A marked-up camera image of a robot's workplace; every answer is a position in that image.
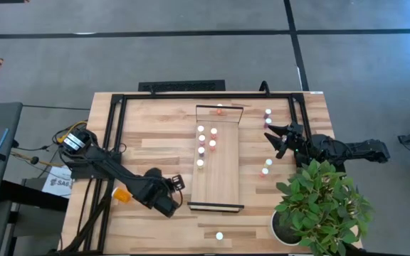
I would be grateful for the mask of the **black aluminium table frame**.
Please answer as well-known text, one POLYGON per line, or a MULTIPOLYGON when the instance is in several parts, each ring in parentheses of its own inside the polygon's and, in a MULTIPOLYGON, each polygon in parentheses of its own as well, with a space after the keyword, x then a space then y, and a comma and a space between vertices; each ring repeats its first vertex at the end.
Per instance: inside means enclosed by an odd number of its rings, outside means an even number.
POLYGON ((128 95, 125 114, 111 103, 109 92, 94 95, 88 129, 100 144, 122 142, 122 162, 130 171, 143 174, 157 167, 166 176, 180 174, 186 184, 182 200, 191 198, 195 107, 217 105, 242 107, 239 133, 240 213, 192 211, 183 205, 167 218, 136 201, 110 204, 105 244, 99 246, 100 226, 95 225, 87 255, 289 255, 306 254, 307 247, 288 246, 270 231, 270 219, 281 194, 275 187, 295 170, 293 155, 274 162, 270 173, 260 177, 263 163, 275 152, 264 137, 263 115, 271 109, 274 124, 290 123, 292 113, 283 92, 146 92, 128 95), (217 240, 217 232, 224 234, 217 240))

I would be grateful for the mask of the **green leafy plant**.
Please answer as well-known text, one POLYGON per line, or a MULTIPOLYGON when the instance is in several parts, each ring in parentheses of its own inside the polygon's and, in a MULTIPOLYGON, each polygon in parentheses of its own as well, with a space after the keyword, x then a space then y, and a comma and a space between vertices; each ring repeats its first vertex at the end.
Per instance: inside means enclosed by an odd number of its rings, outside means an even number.
POLYGON ((278 182, 281 201, 274 208, 280 225, 301 237, 314 256, 347 256, 349 246, 368 232, 373 207, 353 179, 328 161, 314 160, 278 182))

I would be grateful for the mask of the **white plant pot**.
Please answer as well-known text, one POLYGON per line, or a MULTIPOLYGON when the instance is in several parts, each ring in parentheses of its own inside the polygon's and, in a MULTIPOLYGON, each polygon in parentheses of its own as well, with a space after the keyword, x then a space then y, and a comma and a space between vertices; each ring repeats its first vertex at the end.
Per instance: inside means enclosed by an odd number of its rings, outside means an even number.
POLYGON ((270 230, 276 240, 288 246, 299 245, 301 237, 295 235, 295 231, 289 227, 280 225, 280 214, 274 211, 270 220, 270 230))

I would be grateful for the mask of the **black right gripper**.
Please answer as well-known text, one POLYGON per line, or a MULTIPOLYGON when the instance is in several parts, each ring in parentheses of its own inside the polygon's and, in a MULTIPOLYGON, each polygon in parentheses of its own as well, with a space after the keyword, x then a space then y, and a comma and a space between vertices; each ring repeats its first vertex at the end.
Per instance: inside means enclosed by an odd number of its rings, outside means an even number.
POLYGON ((297 134, 293 134, 290 131, 290 125, 289 126, 275 126, 275 125, 268 125, 269 130, 277 134, 279 137, 276 137, 272 134, 264 134, 266 139, 272 144, 273 148, 277 151, 277 154, 275 157, 277 159, 282 159, 286 150, 287 150, 287 144, 288 148, 296 151, 298 154, 307 154, 307 147, 305 145, 305 138, 302 136, 298 136, 297 134), (286 136, 286 142, 287 144, 280 138, 282 136, 286 136))

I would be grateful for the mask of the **wooden shelf black frame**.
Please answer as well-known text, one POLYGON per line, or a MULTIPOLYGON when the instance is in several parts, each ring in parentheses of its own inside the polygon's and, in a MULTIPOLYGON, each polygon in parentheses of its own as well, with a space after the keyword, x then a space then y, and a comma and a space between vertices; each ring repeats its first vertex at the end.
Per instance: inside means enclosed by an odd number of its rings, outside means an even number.
POLYGON ((242 107, 224 106, 223 114, 216 113, 217 105, 195 107, 195 152, 191 180, 190 210, 221 213, 238 213, 244 209, 239 200, 239 124, 242 107), (204 126, 205 145, 199 143, 197 127, 204 126), (217 128, 217 138, 211 138, 211 129, 217 128), (209 141, 216 141, 216 150, 211 151, 209 141), (197 149, 205 148, 204 157, 197 149), (204 160, 198 170, 196 161, 204 160))

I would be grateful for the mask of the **large orange medicine bottle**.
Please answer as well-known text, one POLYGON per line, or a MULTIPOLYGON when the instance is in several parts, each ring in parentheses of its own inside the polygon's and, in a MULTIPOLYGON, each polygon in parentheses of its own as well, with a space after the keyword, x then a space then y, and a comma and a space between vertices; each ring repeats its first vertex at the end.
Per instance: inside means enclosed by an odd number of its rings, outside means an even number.
POLYGON ((111 196, 121 203, 129 203, 132 197, 129 191, 120 187, 114 188, 111 196))

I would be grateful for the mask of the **black floor vent grille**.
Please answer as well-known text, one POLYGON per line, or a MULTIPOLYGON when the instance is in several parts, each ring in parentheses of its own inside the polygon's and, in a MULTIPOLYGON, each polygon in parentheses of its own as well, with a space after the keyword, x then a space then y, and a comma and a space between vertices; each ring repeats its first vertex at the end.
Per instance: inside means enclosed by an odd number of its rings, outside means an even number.
POLYGON ((139 92, 225 91, 225 80, 183 80, 140 82, 139 92))

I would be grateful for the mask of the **white printed paper sheet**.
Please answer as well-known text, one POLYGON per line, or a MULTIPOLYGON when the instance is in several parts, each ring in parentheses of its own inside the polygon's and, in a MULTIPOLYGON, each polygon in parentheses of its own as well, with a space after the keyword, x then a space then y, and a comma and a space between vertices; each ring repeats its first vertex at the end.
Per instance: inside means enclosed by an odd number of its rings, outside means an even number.
POLYGON ((67 166, 52 167, 41 191, 55 196, 70 198, 72 186, 71 171, 67 166))

